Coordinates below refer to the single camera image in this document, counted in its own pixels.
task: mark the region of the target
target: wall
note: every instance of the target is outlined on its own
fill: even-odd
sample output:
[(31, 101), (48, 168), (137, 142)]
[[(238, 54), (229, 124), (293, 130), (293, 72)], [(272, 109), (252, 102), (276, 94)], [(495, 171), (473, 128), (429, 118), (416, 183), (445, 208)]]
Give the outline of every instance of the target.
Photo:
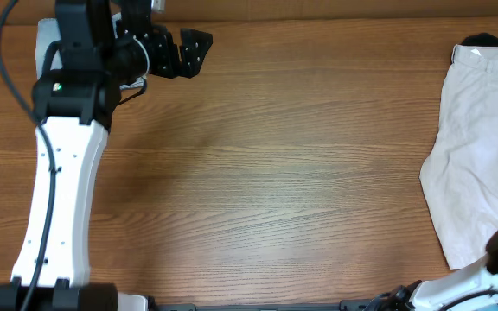
[[(0, 13), (8, 0), (0, 0)], [(498, 0), (167, 0), (165, 21), (496, 16)], [(53, 0), (22, 0), (10, 23), (36, 24), (54, 15)]]

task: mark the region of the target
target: black mount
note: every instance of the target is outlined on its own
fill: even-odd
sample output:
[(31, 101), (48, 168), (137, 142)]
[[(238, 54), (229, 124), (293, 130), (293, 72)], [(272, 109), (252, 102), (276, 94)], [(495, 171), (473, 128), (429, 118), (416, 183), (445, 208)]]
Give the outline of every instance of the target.
[[(68, 280), (58, 280), (54, 288), (36, 288), (29, 310), (35, 311), (116, 311), (118, 292), (114, 284), (90, 283), (79, 288), (68, 286)], [(0, 285), (0, 311), (16, 311), (28, 287), (16, 277), (10, 284)]]

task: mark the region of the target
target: black wire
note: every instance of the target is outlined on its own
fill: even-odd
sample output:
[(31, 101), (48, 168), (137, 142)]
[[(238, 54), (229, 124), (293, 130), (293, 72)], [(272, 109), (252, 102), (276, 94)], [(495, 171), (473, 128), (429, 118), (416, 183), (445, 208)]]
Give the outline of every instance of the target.
[(468, 301), (470, 299), (481, 297), (483, 295), (498, 295), (498, 290), (496, 290), (496, 289), (487, 289), (487, 290), (483, 290), (481, 292), (477, 292), (477, 293), (474, 293), (474, 294), (466, 295), (466, 296), (464, 296), (462, 298), (459, 298), (459, 299), (451, 302), (450, 304), (448, 304), (446, 306), (443, 306), (442, 308), (439, 309), (439, 311), (447, 311), (450, 308), (453, 308), (453, 307), (455, 307), (458, 304), (461, 304), (461, 303), (463, 303), (465, 301)]
[(45, 52), (45, 57), (43, 59), (41, 74), (48, 73), (51, 70), (51, 65), (53, 65), (53, 58), (60, 50), (61, 50), (61, 41), (53, 41), (49, 44), (48, 49)]
[(119, 105), (131, 100), (131, 99), (134, 99), (140, 95), (144, 95), (145, 91), (147, 91), (147, 79), (146, 78), (142, 78), (142, 80), (144, 81), (144, 85), (142, 86), (141, 90), (139, 90), (137, 93), (135, 93), (134, 95), (131, 95), (130, 97), (128, 97), (127, 99), (121, 101), (120, 103), (118, 103)]
[(18, 3), (18, 0), (11, 0), (9, 4), (3, 10), (0, 18), (0, 74), (3, 78), (3, 81), (15, 97), (18, 104), (22, 107), (23, 110), (26, 111), (30, 120), (37, 126), (37, 129), (40, 131), (41, 136), (43, 137), (43, 142), (45, 143), (48, 158), (49, 158), (49, 197), (48, 197), (48, 210), (45, 216), (45, 224), (43, 225), (43, 233), (41, 235), (40, 241), (40, 250), (38, 252), (38, 258), (35, 262), (35, 270), (32, 275), (32, 280), (30, 281), (30, 285), (28, 288), (28, 292), (24, 297), (24, 301), (22, 302), (21, 311), (27, 311), (29, 307), (30, 300), (32, 299), (32, 295), (34, 294), (35, 286), (37, 285), (40, 274), (42, 272), (44, 260), (45, 260), (45, 251), (48, 246), (48, 236), (49, 236), (49, 228), (51, 227), (51, 218), (53, 216), (53, 207), (54, 207), (54, 199), (55, 199), (55, 184), (56, 184), (56, 176), (57, 171), (55, 170), (55, 158), (53, 153), (53, 147), (51, 146), (51, 142), (49, 141), (48, 133), (43, 129), (42, 120), (40, 120), (32, 111), (26, 100), (21, 96), (20, 92), (16, 89), (15, 85), (10, 79), (9, 73), (5, 68), (5, 64), (3, 63), (3, 58), (1, 56), (1, 37), (3, 34), (3, 26), (9, 13), (13, 10), (15, 5)]

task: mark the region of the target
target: folded white garment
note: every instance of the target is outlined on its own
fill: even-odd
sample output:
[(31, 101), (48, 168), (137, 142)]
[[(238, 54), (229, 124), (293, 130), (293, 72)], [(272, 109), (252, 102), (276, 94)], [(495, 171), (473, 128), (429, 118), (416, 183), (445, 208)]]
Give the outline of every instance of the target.
[(498, 229), (498, 48), (455, 46), (420, 180), (449, 266), (482, 257)]
[[(115, 30), (116, 35), (116, 24), (117, 20), (120, 20), (122, 16), (120, 13), (112, 16), (112, 26)], [(49, 44), (53, 41), (58, 41), (61, 39), (61, 34), (59, 33), (59, 26), (57, 25), (57, 20), (54, 18), (42, 19), (38, 22), (38, 36), (35, 41), (35, 70), (38, 75), (38, 79), (42, 76), (43, 61), (45, 59), (45, 53), (48, 50)], [(62, 68), (61, 56), (59, 52), (53, 58), (53, 63), (51, 64), (51, 69)], [(138, 78), (136, 82), (127, 86), (120, 86), (121, 90), (141, 87), (144, 84), (142, 78)]]

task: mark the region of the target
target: wood grain surface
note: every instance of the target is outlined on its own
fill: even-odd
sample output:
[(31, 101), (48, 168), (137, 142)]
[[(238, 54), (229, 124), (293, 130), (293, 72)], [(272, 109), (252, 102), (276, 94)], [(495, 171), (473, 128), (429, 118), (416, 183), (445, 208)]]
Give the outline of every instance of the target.
[[(1, 11), (9, 0), (0, 0)], [(55, 1), (21, 0), (9, 23), (36, 25)], [(498, 16), (498, 0), (168, 0), (160, 21)]]
[[(167, 24), (214, 34), (149, 78), (99, 167), (92, 280), (160, 303), (336, 302), (449, 273), (418, 180), (454, 44), (498, 17)], [(5, 29), (23, 94), (35, 27)], [(0, 78), (0, 282), (22, 245), (34, 128)]]

